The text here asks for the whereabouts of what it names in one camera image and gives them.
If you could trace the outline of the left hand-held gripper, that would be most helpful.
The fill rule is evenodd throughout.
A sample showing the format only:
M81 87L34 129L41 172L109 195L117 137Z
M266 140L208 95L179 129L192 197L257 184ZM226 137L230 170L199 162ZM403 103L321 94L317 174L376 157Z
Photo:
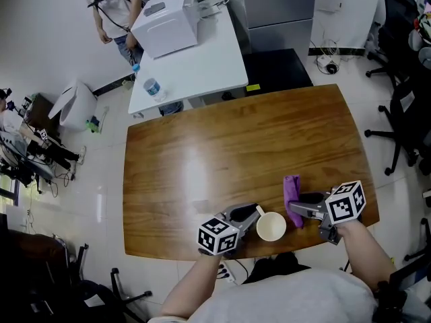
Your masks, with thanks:
M229 206L199 226L198 251L208 256L232 258L242 245L241 239L254 228L260 217L256 203ZM224 219L243 219L243 222Z

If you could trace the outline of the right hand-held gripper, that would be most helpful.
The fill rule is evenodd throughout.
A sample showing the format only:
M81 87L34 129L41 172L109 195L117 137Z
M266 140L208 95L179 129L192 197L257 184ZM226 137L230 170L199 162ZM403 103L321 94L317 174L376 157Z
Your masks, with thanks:
M344 182L331 192L304 192L299 194L301 203L289 203L292 212L305 218L324 218L321 227L328 231L327 241L338 244L341 236L337 226L361 216L366 206L366 197L360 180ZM309 203L324 202L321 205Z

